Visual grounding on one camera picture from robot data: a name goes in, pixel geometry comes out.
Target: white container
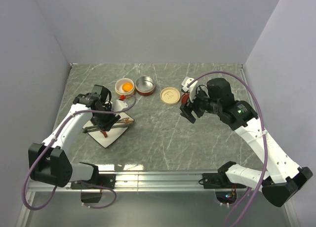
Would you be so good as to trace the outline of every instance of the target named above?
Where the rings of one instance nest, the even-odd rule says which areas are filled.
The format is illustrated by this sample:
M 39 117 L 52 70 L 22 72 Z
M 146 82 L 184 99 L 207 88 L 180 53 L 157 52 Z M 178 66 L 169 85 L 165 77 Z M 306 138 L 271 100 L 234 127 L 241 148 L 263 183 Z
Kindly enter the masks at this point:
M 122 89 L 122 86 L 124 83 L 131 83 L 133 85 L 133 88 L 128 91 L 128 92 L 125 92 L 123 91 Z M 129 94 L 135 94 L 135 85 L 134 85 L 134 82 L 129 79 L 129 78 L 122 78 L 122 79 L 119 79 L 116 83 L 115 83 L 115 92 L 121 96 L 121 95 L 129 95 Z

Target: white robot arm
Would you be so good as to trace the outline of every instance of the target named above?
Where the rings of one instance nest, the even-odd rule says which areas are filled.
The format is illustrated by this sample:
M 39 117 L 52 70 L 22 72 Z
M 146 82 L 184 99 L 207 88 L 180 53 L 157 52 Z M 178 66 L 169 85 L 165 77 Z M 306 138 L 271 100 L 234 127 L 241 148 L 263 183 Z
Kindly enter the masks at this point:
M 111 92 L 99 85 L 95 85 L 91 93 L 79 94 L 70 108 L 67 116 L 41 144 L 33 143 L 29 148 L 29 165 L 33 165 L 41 152 L 55 140 L 46 152 L 45 156 L 38 162 L 30 177 L 33 180 L 58 187 L 64 187 L 68 182 L 80 180 L 96 180 L 98 167 L 87 163 L 70 163 L 68 160 L 69 149 L 75 137 L 82 132 L 84 125 L 91 120 L 94 130 L 109 131 L 120 119 L 119 114 L 99 114 L 93 111 L 122 111 L 126 109 L 127 103 L 121 100 L 111 102 Z M 78 111 L 88 111 L 73 116 L 66 125 L 64 121 Z M 57 131 L 62 127 L 58 138 Z
M 231 93 L 230 84 L 223 78 L 215 78 L 207 82 L 207 92 L 202 90 L 198 81 L 189 88 L 186 85 L 193 78 L 186 77 L 182 82 L 185 94 L 180 107 L 181 115 L 191 123 L 195 118 L 191 114 L 194 111 L 197 117 L 204 113 L 217 114 L 222 122 L 241 136 L 253 149 L 259 159 L 264 162 L 263 134 L 266 135 L 268 148 L 267 171 L 260 187 L 260 191 L 266 199 L 275 206 L 282 206 L 293 196 L 313 175 L 308 167 L 300 167 L 294 162 L 276 143 L 267 130 L 262 131 L 261 121 L 254 109 L 246 101 L 236 101 Z M 245 168 L 235 162 L 228 162 L 219 169 L 221 175 L 219 182 L 242 184 L 255 188 L 259 182 L 262 171 Z M 212 186 L 210 178 L 203 184 Z

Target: egg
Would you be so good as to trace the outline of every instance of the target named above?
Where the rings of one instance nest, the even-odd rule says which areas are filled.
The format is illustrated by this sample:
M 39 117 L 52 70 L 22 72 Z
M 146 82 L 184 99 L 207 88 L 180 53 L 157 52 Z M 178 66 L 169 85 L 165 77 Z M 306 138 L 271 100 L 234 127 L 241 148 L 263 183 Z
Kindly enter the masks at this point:
M 122 85 L 122 90 L 125 92 L 131 91 L 133 89 L 132 83 L 126 82 Z

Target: tabletop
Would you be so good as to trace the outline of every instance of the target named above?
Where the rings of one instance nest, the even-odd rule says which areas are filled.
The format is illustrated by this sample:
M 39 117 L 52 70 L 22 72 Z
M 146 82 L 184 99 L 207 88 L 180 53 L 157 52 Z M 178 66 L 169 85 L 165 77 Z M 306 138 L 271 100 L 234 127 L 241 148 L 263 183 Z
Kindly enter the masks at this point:
M 262 163 L 241 137 L 218 116 L 204 114 L 195 124 L 180 116 L 180 103 L 170 106 L 162 102 L 160 92 L 165 87 L 181 90 L 186 76 L 197 77 L 209 71 L 227 71 L 242 76 L 238 64 L 90 64 L 73 65 L 66 84 L 59 124 L 78 94 L 91 92 L 95 84 L 104 85 L 118 99 L 114 86 L 120 78 L 134 82 L 140 76 L 150 76 L 156 84 L 150 96 L 136 94 L 136 105 L 127 113 L 135 119 L 108 148 L 103 148 L 89 135 L 77 135 L 71 149 L 70 162 L 96 164 L 100 170 L 195 170 L 218 169 L 227 161 L 260 169 Z M 224 77 L 232 87 L 237 100 L 249 102 L 244 86 L 228 75 L 205 76 L 200 84 L 214 77 Z

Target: white wall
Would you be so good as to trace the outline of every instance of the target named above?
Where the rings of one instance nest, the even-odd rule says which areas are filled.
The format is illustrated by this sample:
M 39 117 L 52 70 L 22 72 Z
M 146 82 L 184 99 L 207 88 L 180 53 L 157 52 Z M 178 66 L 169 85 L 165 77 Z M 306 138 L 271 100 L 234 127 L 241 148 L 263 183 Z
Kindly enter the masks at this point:
M 36 0 L 72 63 L 245 63 L 278 0 Z
M 280 0 L 246 62 L 266 127 L 301 166 L 316 174 L 316 4 Z M 303 227 L 316 226 L 313 177 L 294 195 Z
M 20 212 L 28 147 L 53 127 L 69 73 L 34 0 L 0 0 L 0 225 Z

